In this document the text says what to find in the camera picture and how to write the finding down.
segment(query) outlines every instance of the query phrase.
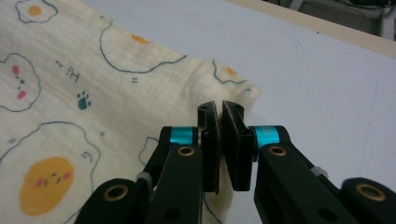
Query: blue tape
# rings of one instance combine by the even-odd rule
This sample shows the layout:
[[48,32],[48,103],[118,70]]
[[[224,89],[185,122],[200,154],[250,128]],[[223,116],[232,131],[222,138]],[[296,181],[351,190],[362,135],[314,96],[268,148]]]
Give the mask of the blue tape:
[[259,149],[267,144],[279,143],[279,133],[274,126],[254,126],[253,128],[256,131]]
[[171,143],[192,145],[192,127],[172,127]]

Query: cloth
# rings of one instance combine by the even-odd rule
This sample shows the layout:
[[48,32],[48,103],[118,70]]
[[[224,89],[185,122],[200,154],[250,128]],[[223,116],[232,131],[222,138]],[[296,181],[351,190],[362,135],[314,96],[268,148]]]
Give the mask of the cloth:
[[[73,223],[102,183],[135,179],[162,126],[260,91],[232,68],[123,30],[78,0],[0,1],[0,222]],[[232,190],[207,193],[220,223]]]

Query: blue paw print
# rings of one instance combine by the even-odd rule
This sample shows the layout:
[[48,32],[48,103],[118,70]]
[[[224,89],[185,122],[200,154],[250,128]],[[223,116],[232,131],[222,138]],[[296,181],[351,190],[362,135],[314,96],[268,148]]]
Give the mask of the blue paw print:
[[77,94],[78,98],[78,108],[80,110],[85,110],[88,108],[88,106],[91,106],[91,102],[88,101],[88,98],[90,97],[89,94],[85,94],[85,91],[82,92],[81,94]]

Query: pink dot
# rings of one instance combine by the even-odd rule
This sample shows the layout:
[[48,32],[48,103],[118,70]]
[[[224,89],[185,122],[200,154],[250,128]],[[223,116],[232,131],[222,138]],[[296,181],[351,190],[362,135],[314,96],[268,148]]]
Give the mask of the pink dot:
[[25,95],[26,95],[26,91],[20,91],[20,93],[17,96],[18,100],[20,100],[21,98],[25,97]]
[[17,65],[12,66],[12,72],[14,72],[15,75],[18,75],[20,73],[20,67]]
[[64,174],[64,180],[68,179],[70,177],[70,173]]
[[39,180],[37,180],[37,183],[35,183],[35,186],[36,187],[40,187],[43,183],[44,183],[44,180],[43,179],[39,179]]

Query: table surface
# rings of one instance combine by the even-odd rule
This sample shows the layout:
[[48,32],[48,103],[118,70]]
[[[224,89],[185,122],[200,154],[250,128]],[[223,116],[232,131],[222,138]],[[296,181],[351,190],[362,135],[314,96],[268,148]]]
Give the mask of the table surface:
[[[285,126],[337,187],[362,176],[396,190],[394,42],[255,0],[84,2],[126,30],[216,59],[260,86],[247,124]],[[252,195],[235,193],[227,223],[261,223]]]

